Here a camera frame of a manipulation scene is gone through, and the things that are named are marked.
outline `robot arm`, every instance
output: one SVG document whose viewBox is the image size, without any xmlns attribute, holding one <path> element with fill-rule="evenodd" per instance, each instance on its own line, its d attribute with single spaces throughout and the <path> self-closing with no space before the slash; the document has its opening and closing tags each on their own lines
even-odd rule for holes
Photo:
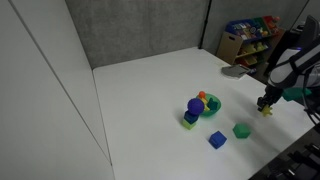
<svg viewBox="0 0 320 180">
<path fill-rule="evenodd" d="M 258 110 L 276 103 L 284 89 L 303 87 L 306 74 L 309 76 L 306 87 L 320 86 L 320 37 L 302 50 L 288 49 L 282 54 L 270 74 L 266 94 L 258 99 Z"/>
</svg>

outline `black cable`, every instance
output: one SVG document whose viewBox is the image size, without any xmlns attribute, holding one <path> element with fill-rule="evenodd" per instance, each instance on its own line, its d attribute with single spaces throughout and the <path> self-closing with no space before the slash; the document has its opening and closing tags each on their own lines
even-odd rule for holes
<svg viewBox="0 0 320 180">
<path fill-rule="evenodd" d="M 314 121 L 314 119 L 312 118 L 312 116 L 310 115 L 309 112 L 307 112 L 307 115 L 309 116 L 310 120 L 313 122 L 314 125 L 317 125 L 317 123 Z"/>
<path fill-rule="evenodd" d="M 204 35 L 205 35 L 205 33 L 206 33 L 206 28 L 207 28 L 207 24 L 208 24 L 208 19 L 209 19 L 209 14 L 210 14 L 210 9 L 211 9 L 211 3 L 212 3 L 212 0 L 209 0 L 209 5 L 208 5 L 208 10 L 207 10 L 207 15 L 206 15 L 206 19 L 204 20 L 204 25 L 203 25 L 202 35 L 201 35 L 200 43 L 199 43 L 199 46 L 198 46 L 198 48 L 199 48 L 199 49 L 202 49 L 203 38 L 204 38 Z"/>
<path fill-rule="evenodd" d="M 307 103 L 307 111 L 310 115 L 313 115 L 318 121 L 320 121 L 320 117 L 318 116 L 317 112 L 313 110 L 313 108 L 310 106 L 307 98 L 306 98 L 306 103 Z"/>
</svg>

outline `white table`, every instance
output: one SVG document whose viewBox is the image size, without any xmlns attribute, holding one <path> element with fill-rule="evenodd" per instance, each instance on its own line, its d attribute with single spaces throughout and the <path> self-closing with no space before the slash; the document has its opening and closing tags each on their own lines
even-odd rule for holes
<svg viewBox="0 0 320 180">
<path fill-rule="evenodd" d="M 263 117 L 265 85 L 222 76 L 226 65 L 190 48 L 94 70 L 116 180 L 248 179 L 312 127 L 301 105 L 283 99 Z M 181 120 L 201 90 L 222 108 L 189 131 Z M 233 134 L 237 122 L 251 128 L 248 139 Z M 228 140 L 216 150 L 208 138 L 218 130 Z"/>
</svg>

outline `white wall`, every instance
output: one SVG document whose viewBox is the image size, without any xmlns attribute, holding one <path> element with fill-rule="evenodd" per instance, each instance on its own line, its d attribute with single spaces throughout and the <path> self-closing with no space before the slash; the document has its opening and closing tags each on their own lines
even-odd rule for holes
<svg viewBox="0 0 320 180">
<path fill-rule="evenodd" d="M 109 156 L 92 71 L 65 1 L 12 2 L 99 145 Z"/>
<path fill-rule="evenodd" d="M 8 1 L 0 1 L 0 27 L 0 179 L 113 180 L 106 156 Z"/>
</svg>

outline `green bowl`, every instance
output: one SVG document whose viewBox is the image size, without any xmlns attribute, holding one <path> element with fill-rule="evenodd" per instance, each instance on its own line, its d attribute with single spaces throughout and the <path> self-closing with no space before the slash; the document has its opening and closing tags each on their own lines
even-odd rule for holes
<svg viewBox="0 0 320 180">
<path fill-rule="evenodd" d="M 213 101 L 218 102 L 218 107 L 217 107 L 216 110 L 203 111 L 203 112 L 200 114 L 201 116 L 206 116 L 206 117 L 212 116 L 212 115 L 214 115 L 216 112 L 218 112 L 219 109 L 221 108 L 221 101 L 220 101 L 217 97 L 215 97 L 214 95 L 206 93 L 206 99 L 209 101 L 210 98 L 212 98 Z"/>
</svg>

